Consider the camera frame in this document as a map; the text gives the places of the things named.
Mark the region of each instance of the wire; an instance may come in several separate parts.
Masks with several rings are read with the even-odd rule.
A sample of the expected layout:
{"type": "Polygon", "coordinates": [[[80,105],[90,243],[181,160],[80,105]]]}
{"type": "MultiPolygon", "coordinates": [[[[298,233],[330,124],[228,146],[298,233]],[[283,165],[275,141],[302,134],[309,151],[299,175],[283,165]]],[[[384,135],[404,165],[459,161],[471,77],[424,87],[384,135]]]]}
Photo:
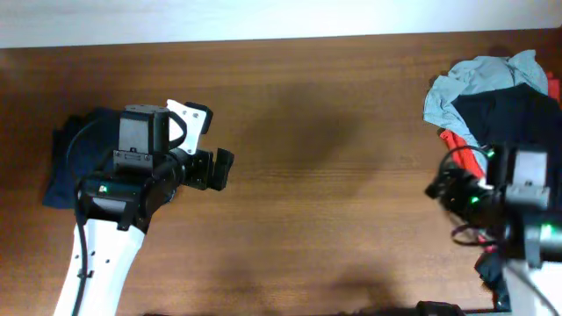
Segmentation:
{"type": "Polygon", "coordinates": [[[513,275],[516,276],[519,281],[525,284],[541,300],[543,305],[552,313],[552,315],[560,316],[560,314],[556,310],[556,307],[554,307],[551,301],[537,288],[535,283],[533,283],[533,281],[528,276],[525,276],[521,271],[519,271],[509,263],[506,263],[506,269],[508,269],[509,272],[513,273],[513,275]]]}
{"type": "Polygon", "coordinates": [[[112,158],[113,150],[115,150],[115,148],[110,147],[104,151],[104,153],[102,154],[102,159],[99,160],[94,171],[104,171],[105,165],[110,160],[110,158],[112,158]]]}
{"type": "Polygon", "coordinates": [[[86,288],[86,279],[88,278],[88,246],[86,245],[86,233],[84,232],[84,225],[86,223],[82,214],[80,213],[80,207],[78,206],[78,192],[75,192],[74,208],[76,216],[76,226],[78,228],[78,236],[80,239],[80,248],[82,249],[82,268],[78,273],[78,277],[80,277],[80,283],[78,284],[76,301],[74,303],[74,309],[72,310],[72,315],[77,316],[80,312],[80,305],[82,304],[84,290],[86,288]]]}
{"type": "Polygon", "coordinates": [[[182,129],[182,132],[183,132],[182,136],[180,136],[179,138],[177,138],[175,140],[172,140],[169,143],[169,150],[171,150],[171,149],[174,149],[174,148],[182,145],[182,143],[184,143],[185,137],[187,137],[187,124],[174,111],[169,112],[169,118],[173,119],[179,125],[179,127],[182,129]]]}
{"type": "Polygon", "coordinates": [[[90,123],[86,124],[86,126],[82,127],[82,129],[80,131],[78,131],[78,133],[76,133],[76,135],[74,135],[74,137],[72,138],[72,140],[69,142],[68,144],[68,149],[67,149],[67,154],[66,154],[66,164],[67,164],[67,169],[70,170],[70,175],[72,175],[72,179],[74,180],[75,183],[78,182],[78,176],[76,175],[76,173],[74,172],[74,170],[71,168],[70,166],[70,154],[72,154],[72,148],[74,147],[76,141],[86,132],[88,131],[88,129],[90,129],[92,126],[94,126],[95,124],[99,123],[99,122],[103,122],[109,119],[115,119],[113,117],[111,118],[98,118],[95,119],[93,121],[91,121],[90,123]]]}
{"type": "Polygon", "coordinates": [[[453,229],[450,232],[450,237],[453,239],[453,242],[458,244],[459,246],[464,246],[464,247],[489,247],[489,246],[493,246],[496,245],[497,242],[496,241],[460,241],[459,239],[456,238],[456,236],[460,233],[463,233],[466,230],[477,230],[479,229],[477,226],[471,225],[471,224],[464,224],[461,226],[458,226],[457,228],[453,229]]]}
{"type": "Polygon", "coordinates": [[[447,160],[457,151],[464,150],[464,149],[472,149],[474,151],[477,151],[477,152],[483,154],[484,157],[486,157],[486,160],[489,160],[488,152],[486,150],[480,148],[480,147],[470,146],[470,145],[464,145],[464,146],[456,147],[456,148],[451,149],[447,154],[445,154],[445,156],[441,160],[441,163],[439,163],[439,174],[441,174],[443,172],[444,166],[445,166],[445,163],[447,162],[447,160]]]}

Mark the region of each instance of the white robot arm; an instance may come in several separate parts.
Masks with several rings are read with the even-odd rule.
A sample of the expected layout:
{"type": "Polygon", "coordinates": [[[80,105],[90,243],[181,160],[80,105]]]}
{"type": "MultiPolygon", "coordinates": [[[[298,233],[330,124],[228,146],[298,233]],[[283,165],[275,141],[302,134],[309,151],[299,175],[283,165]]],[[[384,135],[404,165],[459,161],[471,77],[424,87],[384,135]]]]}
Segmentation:
{"type": "Polygon", "coordinates": [[[54,315],[114,315],[152,214],[181,184],[224,189],[234,155],[219,149],[213,165],[213,153],[197,150],[212,116],[203,105],[173,100],[167,108],[126,107],[114,171],[76,186],[74,246],[54,315]]]}

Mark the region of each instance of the navy blue cloth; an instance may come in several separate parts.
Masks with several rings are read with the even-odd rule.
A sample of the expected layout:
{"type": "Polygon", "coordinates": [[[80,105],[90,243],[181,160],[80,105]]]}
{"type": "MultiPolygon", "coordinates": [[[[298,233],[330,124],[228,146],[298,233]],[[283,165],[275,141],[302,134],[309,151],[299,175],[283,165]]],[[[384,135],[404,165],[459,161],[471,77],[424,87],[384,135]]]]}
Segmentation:
{"type": "Polygon", "coordinates": [[[480,145],[535,145],[546,149],[546,182],[554,206],[562,206],[562,111],[556,100],[520,84],[460,96],[452,104],[480,145]]]}
{"type": "MultiPolygon", "coordinates": [[[[100,119],[76,140],[68,158],[69,166],[78,177],[88,175],[103,160],[107,150],[118,148],[119,114],[120,111],[97,108],[83,118],[70,117],[61,130],[53,131],[53,169],[43,205],[58,209],[74,208],[75,183],[66,163],[68,145],[84,126],[100,119]]],[[[104,170],[112,169],[113,161],[110,158],[104,170]]]]}

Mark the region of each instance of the wooden tabletop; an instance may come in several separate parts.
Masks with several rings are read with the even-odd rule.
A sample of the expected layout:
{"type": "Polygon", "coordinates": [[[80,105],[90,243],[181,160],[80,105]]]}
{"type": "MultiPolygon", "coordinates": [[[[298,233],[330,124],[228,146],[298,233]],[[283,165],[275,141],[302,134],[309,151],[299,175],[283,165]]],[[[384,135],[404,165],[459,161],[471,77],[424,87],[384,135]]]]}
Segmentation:
{"type": "Polygon", "coordinates": [[[490,307],[423,195],[445,152],[423,100],[455,61],[529,48],[562,75],[560,31],[0,50],[0,313],[52,313],[67,272],[73,212],[40,204],[52,130],[167,98],[209,106],[200,146],[235,163],[155,214],[119,314],[490,307]]]}

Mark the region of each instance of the red cloth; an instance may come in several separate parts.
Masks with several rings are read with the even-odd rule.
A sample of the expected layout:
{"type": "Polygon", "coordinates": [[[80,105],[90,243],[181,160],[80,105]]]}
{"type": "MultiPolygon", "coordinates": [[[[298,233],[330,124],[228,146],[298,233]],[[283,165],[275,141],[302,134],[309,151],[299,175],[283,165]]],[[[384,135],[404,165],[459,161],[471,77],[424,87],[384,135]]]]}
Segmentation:
{"type": "MultiPolygon", "coordinates": [[[[554,78],[554,74],[552,72],[546,73],[546,77],[548,78],[548,96],[560,103],[560,80],[554,78]]],[[[462,137],[456,135],[450,130],[443,131],[439,137],[445,141],[449,150],[466,145],[466,141],[463,140],[462,137]]],[[[453,161],[460,167],[472,172],[476,177],[484,177],[484,172],[480,168],[480,165],[476,162],[472,150],[467,149],[453,153],[453,161]]]]}
{"type": "Polygon", "coordinates": [[[560,103],[560,80],[554,77],[552,72],[547,72],[548,78],[548,96],[560,103]]]}
{"type": "MultiPolygon", "coordinates": [[[[439,137],[445,141],[449,150],[456,147],[466,146],[466,141],[450,130],[444,130],[439,137]]],[[[484,176],[484,172],[480,168],[480,165],[478,165],[478,162],[476,162],[476,158],[474,158],[472,150],[466,149],[453,153],[453,161],[462,168],[472,172],[478,178],[484,176]]]]}

